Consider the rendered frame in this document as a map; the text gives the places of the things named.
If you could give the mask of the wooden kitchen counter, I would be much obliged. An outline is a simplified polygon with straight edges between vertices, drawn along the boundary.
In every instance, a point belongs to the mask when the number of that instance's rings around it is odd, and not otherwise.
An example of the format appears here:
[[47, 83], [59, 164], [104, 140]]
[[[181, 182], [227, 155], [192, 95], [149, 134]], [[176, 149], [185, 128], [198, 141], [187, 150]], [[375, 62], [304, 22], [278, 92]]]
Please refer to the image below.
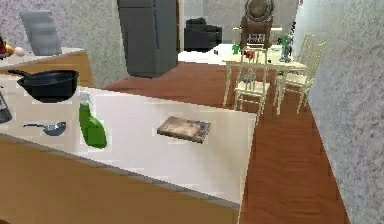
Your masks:
[[[0, 219], [9, 224], [236, 224], [255, 117], [91, 89], [108, 145], [85, 144], [79, 99], [42, 104], [0, 73], [12, 112], [0, 124]], [[202, 144], [157, 128], [170, 116], [211, 124]], [[65, 122], [60, 136], [40, 127]]]

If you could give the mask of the brown ornate chair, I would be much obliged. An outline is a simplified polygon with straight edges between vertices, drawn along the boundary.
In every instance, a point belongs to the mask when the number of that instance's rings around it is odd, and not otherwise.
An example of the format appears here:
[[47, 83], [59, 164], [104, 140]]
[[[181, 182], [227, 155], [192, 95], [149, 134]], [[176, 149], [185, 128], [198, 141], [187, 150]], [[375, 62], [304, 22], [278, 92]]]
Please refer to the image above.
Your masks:
[[263, 34], [261, 44], [265, 49], [270, 46], [270, 33], [273, 24], [273, 0], [247, 0], [245, 15], [241, 20], [240, 48], [243, 49], [250, 34]]

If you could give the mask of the green spray bottle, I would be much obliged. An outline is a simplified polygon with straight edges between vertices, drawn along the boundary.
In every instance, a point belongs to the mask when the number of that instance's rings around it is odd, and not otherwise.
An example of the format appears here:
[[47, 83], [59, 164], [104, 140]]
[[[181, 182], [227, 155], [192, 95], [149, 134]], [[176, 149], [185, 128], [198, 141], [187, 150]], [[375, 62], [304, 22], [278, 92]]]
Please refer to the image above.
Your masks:
[[85, 143], [94, 148], [103, 149], [107, 146], [107, 137], [103, 124], [91, 113], [90, 93], [79, 93], [79, 124]]

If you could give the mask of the small grey ladle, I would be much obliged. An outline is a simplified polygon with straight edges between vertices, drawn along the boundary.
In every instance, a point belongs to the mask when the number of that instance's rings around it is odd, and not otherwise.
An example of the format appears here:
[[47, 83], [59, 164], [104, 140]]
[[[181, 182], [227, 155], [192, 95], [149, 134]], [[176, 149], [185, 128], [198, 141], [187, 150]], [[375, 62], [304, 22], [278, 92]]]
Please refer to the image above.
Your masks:
[[57, 122], [50, 125], [43, 124], [24, 124], [24, 127], [40, 127], [43, 129], [43, 132], [48, 136], [60, 136], [66, 130], [65, 122]]

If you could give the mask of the dark grey fridge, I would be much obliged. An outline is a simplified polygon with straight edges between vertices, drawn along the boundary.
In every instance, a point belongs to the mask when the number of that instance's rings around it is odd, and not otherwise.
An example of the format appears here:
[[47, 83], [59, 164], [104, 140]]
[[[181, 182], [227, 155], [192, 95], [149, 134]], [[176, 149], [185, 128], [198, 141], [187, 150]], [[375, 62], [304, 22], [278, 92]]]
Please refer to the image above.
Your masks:
[[177, 66], [177, 0], [117, 0], [127, 72], [157, 78]]

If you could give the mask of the brown book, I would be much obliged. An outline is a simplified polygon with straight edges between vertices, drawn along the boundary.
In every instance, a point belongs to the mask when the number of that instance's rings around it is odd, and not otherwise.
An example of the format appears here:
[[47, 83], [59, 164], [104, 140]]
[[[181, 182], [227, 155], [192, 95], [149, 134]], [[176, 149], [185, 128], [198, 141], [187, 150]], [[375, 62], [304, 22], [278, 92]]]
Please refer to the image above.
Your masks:
[[210, 127], [207, 122], [170, 116], [157, 128], [157, 133], [202, 144]]

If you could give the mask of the cream dining table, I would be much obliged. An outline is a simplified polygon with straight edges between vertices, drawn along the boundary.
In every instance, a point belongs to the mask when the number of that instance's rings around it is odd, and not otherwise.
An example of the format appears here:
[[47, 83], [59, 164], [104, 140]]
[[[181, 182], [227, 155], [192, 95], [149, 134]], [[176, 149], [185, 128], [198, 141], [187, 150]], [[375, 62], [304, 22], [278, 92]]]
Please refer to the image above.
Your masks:
[[[245, 56], [246, 50], [252, 50], [255, 52], [253, 59], [248, 59]], [[243, 68], [245, 65], [256, 63], [258, 67], [266, 67], [268, 70], [277, 70], [277, 71], [297, 71], [297, 70], [305, 70], [307, 66], [291, 60], [289, 63], [280, 62], [281, 50], [274, 50], [270, 48], [268, 50], [261, 48], [248, 48], [245, 50], [241, 50], [238, 54], [233, 55], [232, 52], [227, 53], [222, 62], [226, 66], [226, 83], [225, 83], [225, 92], [223, 98], [223, 106], [226, 106], [227, 99], [229, 95], [231, 80], [232, 80], [232, 67], [238, 66], [239, 68]]]

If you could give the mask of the grey statuette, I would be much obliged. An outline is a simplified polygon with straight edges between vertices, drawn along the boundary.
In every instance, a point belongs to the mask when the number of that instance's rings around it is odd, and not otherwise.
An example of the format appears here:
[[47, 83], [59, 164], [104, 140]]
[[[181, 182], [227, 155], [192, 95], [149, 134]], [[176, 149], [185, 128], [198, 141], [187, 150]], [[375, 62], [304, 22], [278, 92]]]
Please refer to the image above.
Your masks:
[[284, 47], [284, 49], [281, 51], [281, 56], [279, 61], [289, 63], [291, 61], [291, 52], [292, 52], [292, 41], [293, 37], [291, 35], [288, 36], [287, 43]]

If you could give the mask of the cream dining chair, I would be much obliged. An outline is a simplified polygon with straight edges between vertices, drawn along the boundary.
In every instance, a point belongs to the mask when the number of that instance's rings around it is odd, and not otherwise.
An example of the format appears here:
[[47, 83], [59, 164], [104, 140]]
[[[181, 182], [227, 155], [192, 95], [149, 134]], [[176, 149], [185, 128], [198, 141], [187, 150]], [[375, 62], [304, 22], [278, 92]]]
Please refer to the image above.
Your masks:
[[251, 103], [257, 106], [256, 114], [260, 116], [263, 112], [267, 92], [270, 83], [266, 80], [267, 68], [258, 67], [255, 62], [239, 68], [235, 84], [235, 110], [241, 110], [243, 103]]
[[276, 89], [273, 105], [277, 106], [277, 114], [280, 114], [281, 112], [281, 103], [286, 91], [297, 93], [299, 95], [296, 113], [299, 113], [301, 107], [308, 103], [307, 95], [315, 81], [325, 46], [325, 42], [321, 42], [317, 45], [313, 59], [307, 69], [297, 70], [295, 72], [284, 71], [276, 76]]
[[302, 42], [301, 50], [299, 52], [297, 61], [301, 64], [307, 65], [312, 55], [314, 35], [306, 34]]

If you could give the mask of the black frying pan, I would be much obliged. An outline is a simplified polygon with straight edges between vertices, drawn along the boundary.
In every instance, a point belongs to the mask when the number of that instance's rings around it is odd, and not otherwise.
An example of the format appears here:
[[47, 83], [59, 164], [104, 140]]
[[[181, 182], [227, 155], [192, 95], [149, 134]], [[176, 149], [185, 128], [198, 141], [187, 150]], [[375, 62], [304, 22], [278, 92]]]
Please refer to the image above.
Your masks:
[[9, 70], [20, 76], [17, 83], [35, 100], [42, 103], [58, 103], [70, 99], [78, 83], [79, 72], [75, 70], [49, 70], [28, 73]]

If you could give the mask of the dark red object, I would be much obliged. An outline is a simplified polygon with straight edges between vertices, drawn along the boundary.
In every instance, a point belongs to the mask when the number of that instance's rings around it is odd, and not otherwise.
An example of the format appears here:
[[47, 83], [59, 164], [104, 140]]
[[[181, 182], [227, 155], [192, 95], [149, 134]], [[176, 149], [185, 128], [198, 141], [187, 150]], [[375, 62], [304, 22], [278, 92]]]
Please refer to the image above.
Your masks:
[[0, 60], [3, 60], [7, 56], [8, 56], [8, 52], [6, 48], [6, 42], [3, 40], [0, 34]]

